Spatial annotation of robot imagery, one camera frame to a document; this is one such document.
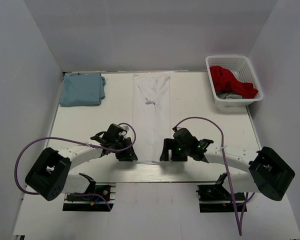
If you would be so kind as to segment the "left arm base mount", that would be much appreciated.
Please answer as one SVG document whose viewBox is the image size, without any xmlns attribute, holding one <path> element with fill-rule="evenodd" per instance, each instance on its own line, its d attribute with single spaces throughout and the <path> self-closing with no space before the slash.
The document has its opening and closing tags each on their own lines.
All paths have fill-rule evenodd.
<svg viewBox="0 0 300 240">
<path fill-rule="evenodd" d="M 84 193 L 66 194 L 64 212 L 110 212 L 116 198 L 115 183 L 91 183 Z"/>
</svg>

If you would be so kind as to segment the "white plastic basket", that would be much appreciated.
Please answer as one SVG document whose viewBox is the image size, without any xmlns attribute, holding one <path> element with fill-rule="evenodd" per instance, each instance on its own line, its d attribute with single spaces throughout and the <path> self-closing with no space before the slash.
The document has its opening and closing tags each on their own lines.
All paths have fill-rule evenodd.
<svg viewBox="0 0 300 240">
<path fill-rule="evenodd" d="M 211 55 L 205 58 L 205 63 L 212 94 L 214 97 L 214 104 L 217 107 L 243 107 L 248 106 L 254 102 L 259 102 L 263 99 L 264 95 L 259 80 L 247 57 L 243 55 Z M 229 70 L 241 83 L 253 84 L 253 87 L 258 90 L 258 93 L 254 98 L 224 99 L 218 97 L 213 84 L 213 78 L 210 70 L 210 67 L 212 66 L 220 66 L 224 69 Z"/>
</svg>

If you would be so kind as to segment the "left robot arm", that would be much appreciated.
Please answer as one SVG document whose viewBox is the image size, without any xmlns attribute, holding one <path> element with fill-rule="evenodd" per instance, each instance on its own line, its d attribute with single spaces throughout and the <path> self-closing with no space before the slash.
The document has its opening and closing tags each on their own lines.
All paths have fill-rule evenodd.
<svg viewBox="0 0 300 240">
<path fill-rule="evenodd" d="M 45 148 L 25 177 L 25 183 L 36 194 L 47 201 L 52 201 L 60 194 L 84 198 L 102 199 L 96 193 L 96 182 L 85 173 L 71 174 L 70 171 L 90 160 L 95 160 L 113 153 L 118 161 L 133 162 L 138 157 L 133 149 L 134 139 L 127 137 L 132 127 L 126 123 L 112 123 L 106 131 L 98 132 L 90 139 L 98 142 L 74 142 L 74 146 L 63 150 Z"/>
</svg>

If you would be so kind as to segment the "white t-shirt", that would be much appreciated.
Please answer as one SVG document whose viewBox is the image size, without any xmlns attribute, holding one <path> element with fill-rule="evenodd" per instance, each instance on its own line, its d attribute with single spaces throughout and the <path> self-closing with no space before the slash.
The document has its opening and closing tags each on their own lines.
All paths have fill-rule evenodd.
<svg viewBox="0 0 300 240">
<path fill-rule="evenodd" d="M 138 162 L 159 165 L 164 139 L 171 135 L 170 80 L 165 72 L 135 73 L 133 80 L 132 126 Z"/>
</svg>

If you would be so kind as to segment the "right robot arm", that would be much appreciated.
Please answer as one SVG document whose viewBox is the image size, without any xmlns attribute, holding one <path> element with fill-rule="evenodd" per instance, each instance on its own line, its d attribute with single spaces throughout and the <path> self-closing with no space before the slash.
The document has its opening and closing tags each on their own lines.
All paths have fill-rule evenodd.
<svg viewBox="0 0 300 240">
<path fill-rule="evenodd" d="M 273 201 L 281 201 L 295 171 L 270 147 L 253 152 L 219 146 L 210 139 L 198 140 L 186 128 L 174 132 L 163 141 L 161 162 L 197 162 L 220 164 L 241 173 L 221 174 L 213 184 L 199 185 L 202 201 L 229 201 L 233 194 L 261 193 Z"/>
</svg>

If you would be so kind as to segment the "red t-shirt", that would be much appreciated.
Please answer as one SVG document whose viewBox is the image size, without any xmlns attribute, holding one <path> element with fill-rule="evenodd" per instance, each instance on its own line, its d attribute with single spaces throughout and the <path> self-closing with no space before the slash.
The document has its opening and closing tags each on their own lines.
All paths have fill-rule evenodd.
<svg viewBox="0 0 300 240">
<path fill-rule="evenodd" d="M 234 74 L 226 68 L 211 66 L 209 70 L 216 92 L 233 92 L 246 99 L 253 99 L 259 93 L 252 83 L 240 82 Z"/>
</svg>

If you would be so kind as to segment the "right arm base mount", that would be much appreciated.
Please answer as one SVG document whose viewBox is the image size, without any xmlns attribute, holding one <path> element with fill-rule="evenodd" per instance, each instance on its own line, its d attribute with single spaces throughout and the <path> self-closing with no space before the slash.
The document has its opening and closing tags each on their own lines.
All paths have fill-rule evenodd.
<svg viewBox="0 0 300 240">
<path fill-rule="evenodd" d="M 213 184 L 200 184 L 196 193 L 199 200 L 200 213 L 234 213 L 230 190 L 224 188 L 227 174 L 223 173 Z"/>
</svg>

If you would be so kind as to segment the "folded light blue t-shirt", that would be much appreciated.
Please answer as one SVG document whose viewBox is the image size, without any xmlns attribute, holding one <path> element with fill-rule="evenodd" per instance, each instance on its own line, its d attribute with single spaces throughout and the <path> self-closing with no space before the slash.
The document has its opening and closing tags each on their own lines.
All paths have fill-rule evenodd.
<svg viewBox="0 0 300 240">
<path fill-rule="evenodd" d="M 99 106 L 106 97 L 106 79 L 100 72 L 73 73 L 63 77 L 61 107 Z"/>
</svg>

